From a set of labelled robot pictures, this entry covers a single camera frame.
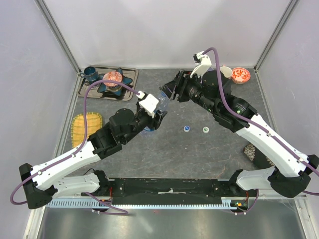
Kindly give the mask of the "Pocari Sweat bottle cap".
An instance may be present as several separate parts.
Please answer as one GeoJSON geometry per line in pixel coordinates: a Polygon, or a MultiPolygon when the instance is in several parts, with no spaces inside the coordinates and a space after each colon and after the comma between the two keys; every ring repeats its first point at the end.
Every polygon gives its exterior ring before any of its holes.
{"type": "Polygon", "coordinates": [[[188,125],[186,125],[184,128],[183,128],[184,132],[189,132],[190,131],[190,127],[188,125]]]}

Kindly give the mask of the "blue water bottle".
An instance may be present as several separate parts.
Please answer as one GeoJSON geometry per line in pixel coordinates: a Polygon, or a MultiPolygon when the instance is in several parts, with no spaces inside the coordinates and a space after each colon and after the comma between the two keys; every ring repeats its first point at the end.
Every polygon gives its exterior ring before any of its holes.
{"type": "MultiPolygon", "coordinates": [[[[157,107],[155,109],[155,113],[157,111],[167,111],[168,105],[169,105],[169,98],[165,94],[165,92],[160,91],[159,95],[157,96],[157,99],[159,100],[159,103],[157,104],[157,107]]],[[[150,129],[149,127],[145,127],[144,130],[141,132],[141,135],[143,137],[151,137],[155,133],[155,129],[150,129]]]]}

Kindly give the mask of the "green white bottle cap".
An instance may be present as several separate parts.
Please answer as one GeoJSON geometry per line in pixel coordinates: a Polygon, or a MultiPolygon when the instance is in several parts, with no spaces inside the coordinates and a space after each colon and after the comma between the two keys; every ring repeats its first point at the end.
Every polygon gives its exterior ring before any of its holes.
{"type": "Polygon", "coordinates": [[[202,131],[203,131],[203,133],[209,133],[209,127],[204,126],[202,131]]]}

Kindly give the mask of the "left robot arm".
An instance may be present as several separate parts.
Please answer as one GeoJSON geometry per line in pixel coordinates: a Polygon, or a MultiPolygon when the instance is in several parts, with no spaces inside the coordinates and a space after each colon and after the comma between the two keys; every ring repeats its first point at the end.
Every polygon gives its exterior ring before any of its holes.
{"type": "Polygon", "coordinates": [[[37,209],[54,198],[72,194],[106,195],[111,186],[102,170],[86,176],[68,177],[68,174],[122,150],[123,145],[146,127],[158,129],[166,114],[166,111],[158,110],[150,116],[144,109],[137,113],[120,109],[101,129],[85,137],[84,142],[74,149],[43,165],[21,165],[19,171],[28,208],[37,209]]]}

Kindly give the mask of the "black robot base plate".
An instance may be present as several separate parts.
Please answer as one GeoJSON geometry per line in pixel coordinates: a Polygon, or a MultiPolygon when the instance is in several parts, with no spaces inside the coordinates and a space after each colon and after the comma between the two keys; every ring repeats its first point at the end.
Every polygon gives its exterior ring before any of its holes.
{"type": "Polygon", "coordinates": [[[94,172],[101,186],[92,195],[111,197],[114,204],[137,203],[220,203],[222,198],[255,197],[256,190],[244,191],[231,180],[203,178],[106,178],[94,172]]]}

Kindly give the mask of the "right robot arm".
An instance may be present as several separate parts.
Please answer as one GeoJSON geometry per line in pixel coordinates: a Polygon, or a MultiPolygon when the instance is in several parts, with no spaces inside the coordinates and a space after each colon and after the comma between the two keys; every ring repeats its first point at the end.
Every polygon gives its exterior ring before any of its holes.
{"type": "Polygon", "coordinates": [[[317,173],[319,158],[293,148],[272,130],[260,114],[244,99],[231,94],[231,83],[219,70],[203,76],[180,70],[175,78],[160,87],[170,100],[193,101],[211,113],[226,129],[253,144],[273,166],[255,171],[237,170],[228,183],[234,196],[245,191],[272,189],[293,198],[310,194],[310,174],[317,173]]]}

